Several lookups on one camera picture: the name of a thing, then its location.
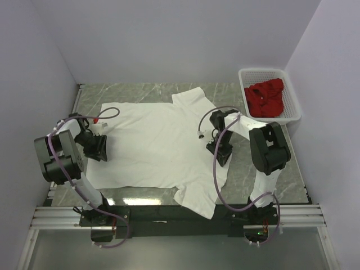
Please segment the white t shirt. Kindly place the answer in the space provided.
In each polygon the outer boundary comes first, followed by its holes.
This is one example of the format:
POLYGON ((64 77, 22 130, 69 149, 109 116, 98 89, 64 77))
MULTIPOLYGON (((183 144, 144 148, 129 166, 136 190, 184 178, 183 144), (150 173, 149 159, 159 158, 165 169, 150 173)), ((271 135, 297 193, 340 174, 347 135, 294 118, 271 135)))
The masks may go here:
MULTIPOLYGON (((205 114, 214 107, 197 87, 170 103, 105 103, 108 161, 88 160, 86 176, 96 189, 176 188, 174 200, 211 219, 217 193, 213 154, 197 131, 213 129, 205 114)), ((217 165, 219 189, 228 166, 217 165)))

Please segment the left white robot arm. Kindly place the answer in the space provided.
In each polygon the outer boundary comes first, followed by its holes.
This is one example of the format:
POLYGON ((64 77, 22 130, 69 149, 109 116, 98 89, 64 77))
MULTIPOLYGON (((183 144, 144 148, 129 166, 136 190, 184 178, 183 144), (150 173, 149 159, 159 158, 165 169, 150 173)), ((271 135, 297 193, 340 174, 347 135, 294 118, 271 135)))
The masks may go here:
POLYGON ((92 216, 99 226, 108 225, 113 213, 104 195, 87 179, 83 157, 107 162, 106 146, 107 136, 90 130, 87 118, 78 113, 58 121, 51 133, 34 140, 44 179, 65 186, 77 196, 81 214, 92 216))

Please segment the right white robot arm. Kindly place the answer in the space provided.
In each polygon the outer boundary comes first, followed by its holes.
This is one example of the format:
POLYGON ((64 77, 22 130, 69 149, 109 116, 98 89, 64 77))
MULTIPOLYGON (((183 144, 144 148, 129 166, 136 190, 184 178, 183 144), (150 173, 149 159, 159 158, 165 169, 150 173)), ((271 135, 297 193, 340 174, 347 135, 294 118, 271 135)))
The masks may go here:
POLYGON ((206 145, 213 154, 213 181, 215 191, 222 204, 235 213, 247 211, 247 219, 252 224, 260 224, 267 217, 266 207, 274 201, 276 183, 291 153, 280 124, 264 123, 242 115, 238 110, 222 111, 223 107, 211 109, 205 114, 213 125, 217 135, 206 145), (250 155, 256 168, 253 190, 247 206, 236 209, 226 203, 217 182, 217 165, 224 167, 232 155, 230 144, 236 133, 250 142, 250 155))

